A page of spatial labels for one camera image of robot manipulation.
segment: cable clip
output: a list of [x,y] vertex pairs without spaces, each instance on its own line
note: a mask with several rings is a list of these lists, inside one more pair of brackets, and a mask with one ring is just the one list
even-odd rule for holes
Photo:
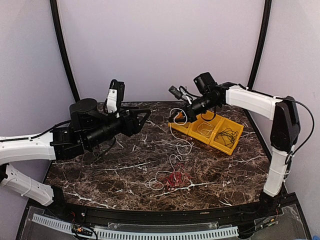
[[31,180],[31,177],[28,176],[28,179],[29,179],[29,188],[21,194],[21,197],[23,197],[24,195],[26,195],[28,192],[30,192],[31,188],[32,188],[32,180]]

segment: black cable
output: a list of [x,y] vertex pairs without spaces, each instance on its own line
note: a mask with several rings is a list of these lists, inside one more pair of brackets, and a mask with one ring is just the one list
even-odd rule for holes
[[248,231],[250,231],[251,229],[254,229],[255,227],[257,227],[257,226],[259,226],[260,224],[262,224],[265,220],[267,220],[267,219],[270,217],[271,213],[272,213],[272,211],[269,212],[269,214],[268,214],[264,219],[262,219],[261,221],[259,221],[257,224],[255,224],[254,226],[248,228],[248,229],[245,230],[245,231],[239,232],[239,234],[245,234],[245,235],[250,234]]
[[210,122],[210,121],[212,121],[213,119],[215,119],[215,117],[216,117],[216,115],[217,115],[216,110],[217,110],[217,107],[215,106],[214,109],[213,109],[213,113],[214,113],[214,114],[213,114],[213,117],[212,117],[211,119],[205,119],[205,118],[202,116],[203,113],[201,113],[200,116],[201,116],[201,118],[202,118],[203,120],[205,120],[206,122]]
[[[81,225],[81,224],[77,224],[77,223],[71,223],[72,225],[77,225],[77,226],[79,226],[79,227],[77,227],[77,228],[83,228],[83,229],[87,229],[87,230],[89,230],[90,232],[92,232],[92,235],[94,235],[95,236],[95,239],[96,240],[98,240],[98,235],[97,235],[97,233],[96,233],[96,231],[94,231],[91,227],[88,227],[88,226],[84,226],[84,225]],[[81,233],[79,234],[76,230],[72,230],[71,231],[72,233],[74,233],[75,235],[73,235],[75,238],[77,238],[77,239],[79,239],[79,240],[88,240],[88,239],[90,239],[91,237],[92,237],[92,235],[91,236],[86,236],[86,237],[84,237],[84,236],[80,236],[81,235]]]
[[114,136],[113,137],[113,142],[111,143],[111,145],[99,155],[102,156],[102,155],[106,154],[107,152],[109,152],[114,147],[114,145],[116,144],[116,141],[117,141],[117,139]]
[[59,45],[59,50],[65,70],[66,77],[68,78],[68,82],[71,88],[71,92],[74,98],[75,102],[80,101],[79,92],[76,86],[76,82],[74,79],[74,76],[72,74],[72,70],[70,67],[70,62],[67,54],[67,49],[64,41],[64,36],[61,28],[61,22],[59,18],[59,10],[58,10],[58,4],[57,0],[50,0],[50,6],[51,6],[51,13],[52,13],[52,19],[53,19],[53,25],[55,29],[55,35],[56,39]]
[[86,225],[83,225],[83,224],[77,224],[77,223],[75,223],[73,221],[71,222],[71,221],[64,220],[66,217],[69,216],[69,213],[62,218],[62,217],[58,217],[56,214],[54,214],[48,207],[46,207],[46,210],[48,210],[49,213],[51,213],[54,217],[56,217],[57,219],[59,219],[59,220],[61,220],[63,222],[70,223],[70,224],[73,224],[73,225],[76,224],[76,225],[79,225],[80,227],[85,227],[86,229],[89,229],[95,235],[95,239],[98,240],[98,235],[97,235],[96,231],[91,229],[90,226],[86,226]]
[[[57,127],[60,127],[60,126],[65,125],[65,124],[69,124],[69,123],[71,123],[71,120],[60,122],[60,123],[54,125],[53,127],[49,128],[48,130],[46,130],[46,131],[44,131],[44,132],[42,132],[42,133],[40,133],[38,135],[30,137],[30,139],[40,138],[42,135],[50,132],[51,130],[56,129]],[[0,140],[0,143],[12,142],[12,141],[20,141],[20,140],[28,140],[28,139],[29,139],[29,137],[10,138],[10,139]]]
[[[239,132],[237,131],[233,131],[231,128],[226,128],[225,130],[219,132],[216,136],[215,139],[218,139],[219,136],[222,137],[222,140],[224,142],[224,145],[226,147],[228,147],[229,145],[231,145],[231,147],[235,144],[237,136],[238,136]],[[226,140],[224,137],[227,137],[228,140],[230,141],[229,143],[226,143]]]
[[264,49],[264,44],[267,36],[267,29],[268,29],[268,23],[269,23],[269,18],[270,18],[270,12],[271,12],[271,3],[272,0],[265,0],[264,2],[264,10],[263,10],[263,17],[262,17],[262,23],[261,23],[261,29],[260,29],[260,34],[259,34],[259,40],[258,44],[256,46],[256,51],[254,55],[254,60],[252,64],[252,69],[248,81],[248,87],[249,89],[252,89],[255,83],[255,79],[257,76],[262,52]]
[[293,100],[293,99],[288,99],[288,98],[285,98],[285,97],[276,97],[276,99],[280,99],[280,100],[286,100],[286,101],[290,101],[290,102],[293,102],[293,103],[296,103],[296,104],[299,104],[301,105],[302,107],[304,107],[310,114],[310,117],[312,119],[312,128],[311,128],[311,132],[310,134],[308,135],[308,137],[300,144],[300,146],[294,150],[294,152],[292,154],[289,154],[288,156],[288,159],[286,159],[286,164],[288,164],[289,162],[291,162],[292,160],[292,157],[293,155],[296,154],[296,152],[303,146],[306,144],[306,142],[310,139],[310,137],[312,136],[312,134],[314,133],[314,130],[315,130],[315,118],[314,118],[314,115],[312,114],[311,110],[306,106],[304,105],[302,102],[299,102],[299,101],[296,101],[296,100]]
[[201,98],[200,96],[197,96],[197,95],[194,95],[194,94],[188,92],[187,89],[186,89],[185,87],[183,87],[183,86],[180,86],[180,87],[179,87],[180,92],[181,92],[181,89],[183,89],[183,90],[184,90],[187,94],[189,94],[191,97]]

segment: cable tie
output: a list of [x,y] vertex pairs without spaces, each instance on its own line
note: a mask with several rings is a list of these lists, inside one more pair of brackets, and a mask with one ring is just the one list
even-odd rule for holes
[[32,187],[31,177],[28,176],[28,178],[29,178],[29,188],[28,188],[28,190],[27,190],[26,192],[24,192],[24,193],[21,194],[21,197],[23,197],[24,195],[26,195],[26,194],[27,194],[28,192],[30,192],[30,190],[31,190],[31,187]]

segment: white cable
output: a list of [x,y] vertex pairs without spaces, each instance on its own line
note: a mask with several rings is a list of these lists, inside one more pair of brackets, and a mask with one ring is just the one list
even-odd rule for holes
[[286,175],[289,175],[289,174],[290,174],[290,172],[291,172],[291,170],[290,170],[289,172],[281,173],[281,172],[278,172],[278,171],[276,171],[276,170],[274,170],[274,169],[272,169],[272,168],[269,168],[269,170],[270,170],[270,171],[272,171],[272,172],[274,172],[274,173],[276,173],[276,174],[278,174],[278,175],[280,175],[280,176],[286,176]]
[[[160,182],[160,181],[158,180],[158,178],[157,178],[159,173],[169,173],[169,174],[172,174],[172,171],[157,171],[156,174],[155,174],[155,177],[154,177],[154,178],[151,178],[149,181],[147,181],[147,182],[144,184],[144,186],[145,186],[146,188],[152,189],[152,190],[154,190],[154,191],[160,191],[160,190],[164,189],[165,185],[164,185],[162,182]],[[160,187],[160,188],[153,188],[153,187],[152,187],[153,184],[161,184],[161,187]]]
[[[203,125],[207,125],[207,126],[209,126],[211,129],[206,129],[206,128],[203,127]],[[204,136],[204,137],[210,137],[211,133],[212,133],[213,130],[214,130],[214,126],[212,126],[210,123],[208,123],[208,122],[205,121],[205,122],[201,123],[201,124],[197,127],[196,130],[197,130],[202,136]]]
[[[161,181],[158,180],[158,174],[159,174],[159,173],[169,173],[169,174],[174,173],[174,172],[176,171],[176,169],[175,169],[175,167],[174,167],[173,164],[175,164],[175,163],[177,162],[177,159],[178,159],[180,162],[183,161],[182,156],[180,156],[180,155],[175,155],[175,154],[171,154],[171,155],[169,156],[169,162],[170,162],[170,165],[171,165],[173,171],[157,171],[156,174],[155,174],[155,177],[154,177],[154,178],[151,178],[149,181],[147,181],[147,182],[144,184],[144,186],[145,186],[146,188],[152,189],[152,190],[154,190],[154,191],[160,191],[160,190],[164,189],[165,185],[164,185]],[[152,186],[155,185],[155,184],[160,184],[161,187],[160,187],[160,188],[153,188]]]
[[[186,112],[185,112],[184,110],[182,110],[181,108],[172,108],[171,111],[170,111],[170,114],[169,114],[170,117],[171,117],[172,112],[173,112],[174,110],[179,110],[179,111],[181,111],[181,112],[184,114],[184,116],[185,116],[185,122],[182,123],[182,124],[176,122],[176,118],[179,116],[180,113],[178,113],[178,114],[173,118],[173,122],[174,122],[175,124],[177,124],[177,125],[180,125],[180,126],[186,125],[187,122],[188,122],[188,118],[187,118]],[[172,123],[170,122],[170,132],[171,132],[172,136],[174,136],[174,137],[175,137],[176,139],[178,139],[178,140],[182,140],[182,141],[186,142],[186,143],[190,146],[190,150],[189,150],[187,153],[181,153],[180,150],[179,150],[179,147],[181,147],[181,145],[179,145],[179,143],[177,143],[177,144],[176,144],[176,150],[177,150],[178,153],[179,153],[180,155],[182,155],[182,156],[186,156],[186,155],[190,154],[190,153],[191,153],[191,150],[192,150],[192,144],[191,144],[190,142],[188,142],[187,140],[185,140],[185,139],[182,139],[182,138],[179,138],[179,137],[175,136],[174,133],[172,132],[172,126],[171,126],[171,124],[172,124]]]
[[[173,108],[173,109],[171,109],[170,114],[169,114],[170,117],[171,117],[172,112],[173,112],[174,110],[179,110],[179,111],[181,111],[182,114],[184,114],[184,116],[185,116],[185,121],[184,121],[184,123],[178,123],[178,122],[176,122],[177,117],[180,115],[180,113],[178,113],[178,114],[173,118],[173,122],[174,122],[175,124],[177,124],[177,125],[180,125],[180,126],[183,126],[183,125],[187,124],[187,122],[188,122],[187,114],[186,114],[186,112],[185,112],[184,110],[182,110],[181,108]],[[174,133],[172,132],[171,122],[169,123],[169,125],[170,125],[170,132],[171,132],[172,136],[174,136],[174,137],[175,137],[176,139],[178,139],[178,140],[182,140],[182,141],[186,142],[187,144],[186,144],[186,145],[180,145],[179,143],[177,143],[177,144],[176,144],[176,149],[177,149],[179,155],[171,154],[171,155],[169,156],[169,162],[170,162],[170,165],[171,165],[173,171],[157,171],[157,172],[155,173],[155,176],[154,176],[153,178],[151,178],[149,181],[147,181],[147,182],[144,184],[144,186],[145,186],[146,188],[152,189],[152,190],[154,190],[154,191],[160,191],[160,190],[164,189],[164,187],[165,187],[165,185],[164,185],[161,181],[158,180],[158,174],[160,174],[160,173],[169,173],[169,174],[174,173],[174,172],[176,171],[176,169],[175,169],[175,167],[174,167],[173,164],[175,164],[175,163],[177,162],[177,159],[178,159],[180,162],[182,162],[182,161],[183,161],[182,156],[186,156],[186,155],[190,154],[190,153],[191,153],[191,150],[192,150],[192,147],[193,147],[193,144],[192,144],[192,143],[188,142],[187,140],[184,140],[184,139],[182,139],[182,138],[179,138],[179,137],[175,136]],[[179,151],[179,147],[187,147],[187,146],[190,146],[190,150],[189,150],[187,153],[181,153],[181,152]],[[160,187],[160,188],[154,188],[153,186],[156,185],[156,184],[160,184],[161,187]]]

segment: tangled wire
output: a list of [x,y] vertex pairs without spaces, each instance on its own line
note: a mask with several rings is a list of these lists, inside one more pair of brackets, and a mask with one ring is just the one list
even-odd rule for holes
[[[180,155],[171,154],[169,162],[173,171],[157,171],[155,177],[147,181],[145,186],[154,191],[160,191],[165,186],[169,191],[184,187],[186,183],[190,182],[192,177],[186,173],[185,165],[181,163],[182,161],[183,159]],[[158,177],[158,174],[166,174],[167,176]]]

